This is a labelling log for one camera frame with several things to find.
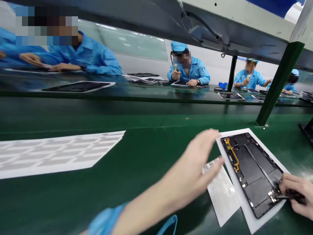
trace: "blue jacket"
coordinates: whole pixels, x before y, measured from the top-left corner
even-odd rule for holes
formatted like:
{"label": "blue jacket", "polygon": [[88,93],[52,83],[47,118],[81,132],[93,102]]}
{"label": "blue jacket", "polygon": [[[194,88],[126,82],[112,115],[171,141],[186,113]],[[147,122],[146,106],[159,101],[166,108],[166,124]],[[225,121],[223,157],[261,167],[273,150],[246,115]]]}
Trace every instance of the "blue jacket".
{"label": "blue jacket", "polygon": [[74,65],[85,65],[86,71],[90,73],[123,74],[119,62],[109,48],[87,35],[83,35],[82,43],[76,51],[72,46],[49,46],[50,52],[35,54],[40,56],[44,64],[71,63]]}
{"label": "blue jacket", "polygon": [[284,86],[284,89],[287,90],[287,91],[292,90],[293,93],[296,93],[296,92],[297,92],[297,90],[296,90],[296,88],[294,87],[294,85],[291,85],[291,84],[285,85],[285,86]]}
{"label": "blue jacket", "polygon": [[0,59],[0,68],[13,67],[34,67],[19,58],[19,54],[26,52],[46,52],[41,46],[20,46],[16,45],[16,37],[14,33],[0,28],[0,51],[6,53],[6,58]]}
{"label": "blue jacket", "polygon": [[[247,71],[241,70],[239,73],[237,73],[235,80],[234,80],[234,85],[237,83],[242,83],[244,80],[248,77]],[[263,86],[265,83],[265,79],[261,76],[261,74],[257,71],[253,71],[253,73],[250,76],[250,83],[248,86],[242,86],[242,88],[247,88],[247,89],[255,89],[257,85]]]}
{"label": "blue jacket", "polygon": [[[173,82],[171,76],[172,71],[174,70],[173,66],[171,66],[171,70],[167,73],[167,78]],[[180,80],[182,81],[190,81],[191,79],[199,79],[201,82],[201,85],[209,84],[210,82],[210,75],[208,71],[206,70],[204,64],[201,60],[198,58],[192,57],[192,64],[189,70],[189,77],[187,77],[187,74],[185,72],[184,67],[179,64],[178,71],[180,72]]]}

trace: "green workbench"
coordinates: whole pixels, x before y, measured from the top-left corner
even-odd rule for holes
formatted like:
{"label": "green workbench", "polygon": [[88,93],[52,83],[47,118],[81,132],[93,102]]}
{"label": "green workbench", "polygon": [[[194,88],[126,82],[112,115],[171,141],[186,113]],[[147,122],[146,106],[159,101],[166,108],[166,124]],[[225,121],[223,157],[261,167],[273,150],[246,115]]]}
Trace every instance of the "green workbench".
{"label": "green workbench", "polygon": [[[32,92],[32,90],[35,89],[60,86],[75,81],[116,82],[116,85],[85,94]],[[251,96],[255,94],[248,93],[239,88],[233,88],[233,92],[240,93],[245,100],[223,100],[217,92],[214,92],[214,88],[218,87],[218,85],[214,84],[210,84],[210,87],[172,86],[170,84],[159,83],[142,84],[127,81],[123,76],[103,76],[84,72],[42,75],[0,70],[0,85],[1,96],[206,104],[246,104],[260,106],[263,104]],[[313,104],[298,98],[281,96],[278,99],[276,106],[313,107]]]}
{"label": "green workbench", "polygon": [[[292,173],[312,175],[312,147],[298,128],[309,107],[276,106],[256,127],[261,106],[0,97],[0,140],[126,130],[94,167],[0,180],[0,234],[78,234],[102,209],[130,201],[158,181],[200,131],[250,128]],[[215,144],[209,161],[220,155]],[[177,212],[176,234],[250,234],[241,209],[220,228],[208,193]],[[144,234],[156,234],[162,222]],[[255,234],[311,234],[313,222],[287,202]]]}

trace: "blue cap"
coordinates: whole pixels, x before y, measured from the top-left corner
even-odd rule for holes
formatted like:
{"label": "blue cap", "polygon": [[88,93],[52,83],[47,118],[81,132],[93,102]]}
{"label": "blue cap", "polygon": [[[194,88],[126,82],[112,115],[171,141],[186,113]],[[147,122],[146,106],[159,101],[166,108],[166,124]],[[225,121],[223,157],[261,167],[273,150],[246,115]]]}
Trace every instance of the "blue cap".
{"label": "blue cap", "polygon": [[259,62],[258,60],[256,60],[256,59],[252,59],[252,58],[247,58],[246,60],[252,60],[252,62],[256,62],[256,63],[258,63],[258,62]]}
{"label": "blue cap", "polygon": [[298,70],[293,69],[291,72],[292,72],[295,76],[299,76],[299,71],[298,71]]}
{"label": "blue cap", "polygon": [[178,52],[184,51],[185,49],[189,50],[186,43],[181,43],[181,42],[176,42],[176,41],[171,42],[171,47],[173,51],[178,51]]}

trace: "blue cord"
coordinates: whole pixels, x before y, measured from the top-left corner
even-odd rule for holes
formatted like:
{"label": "blue cord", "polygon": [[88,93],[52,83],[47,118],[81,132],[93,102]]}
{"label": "blue cord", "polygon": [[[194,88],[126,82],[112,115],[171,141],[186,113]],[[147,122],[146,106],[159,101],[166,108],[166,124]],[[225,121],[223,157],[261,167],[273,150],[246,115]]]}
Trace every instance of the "blue cord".
{"label": "blue cord", "polygon": [[176,226],[177,226],[177,215],[173,215],[171,216],[163,225],[163,227],[159,230],[159,232],[157,233],[157,235],[163,235],[163,233],[168,229],[169,226],[171,226],[173,223],[175,223],[175,228],[174,228],[174,232],[173,235],[175,235],[176,232]]}

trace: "green metal pole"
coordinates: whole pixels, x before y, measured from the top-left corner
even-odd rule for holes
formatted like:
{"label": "green metal pole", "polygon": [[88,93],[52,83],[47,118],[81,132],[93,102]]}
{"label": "green metal pole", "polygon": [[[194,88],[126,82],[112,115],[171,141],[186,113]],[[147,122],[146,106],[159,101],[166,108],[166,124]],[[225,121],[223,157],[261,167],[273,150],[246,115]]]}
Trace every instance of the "green metal pole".
{"label": "green metal pole", "polygon": [[304,45],[304,43],[299,41],[287,44],[271,87],[257,117],[257,124],[259,126],[264,126],[266,124],[266,121],[271,114],[282,89],[284,88],[285,82],[288,80],[290,73],[296,64]]}
{"label": "green metal pole", "polygon": [[229,73],[229,80],[228,80],[227,91],[231,91],[232,90],[232,86],[234,84],[236,63],[237,63],[237,56],[233,55],[232,56],[232,61],[231,61],[231,72]]}

